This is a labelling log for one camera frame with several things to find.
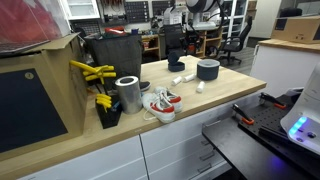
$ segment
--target sneaker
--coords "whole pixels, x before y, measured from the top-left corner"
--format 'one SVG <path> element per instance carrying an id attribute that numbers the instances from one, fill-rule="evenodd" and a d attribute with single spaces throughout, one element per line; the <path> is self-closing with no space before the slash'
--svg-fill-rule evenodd
<path id="1" fill-rule="evenodd" d="M 146 112 L 152 113 L 161 122 L 171 123 L 174 121 L 174 107 L 162 94 L 146 93 L 142 96 L 142 104 L 147 110 Z"/>
<path id="2" fill-rule="evenodd" d="M 145 81 L 145 82 L 140 81 L 139 86 L 140 86 L 140 91 L 143 92 L 150 89 L 151 83 L 149 81 Z"/>
<path id="3" fill-rule="evenodd" d="M 178 113 L 182 111 L 181 97 L 171 92 L 165 87 L 158 86 L 154 89 L 154 93 L 162 93 L 164 98 L 174 106 L 174 112 Z"/>

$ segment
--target silver canister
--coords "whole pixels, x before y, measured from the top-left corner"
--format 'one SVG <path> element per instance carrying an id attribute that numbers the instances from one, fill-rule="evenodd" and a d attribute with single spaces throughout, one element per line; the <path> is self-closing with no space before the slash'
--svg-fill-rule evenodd
<path id="1" fill-rule="evenodd" d="M 136 76 L 126 76 L 116 81 L 117 91 L 123 112 L 135 114 L 142 108 L 139 79 Z"/>

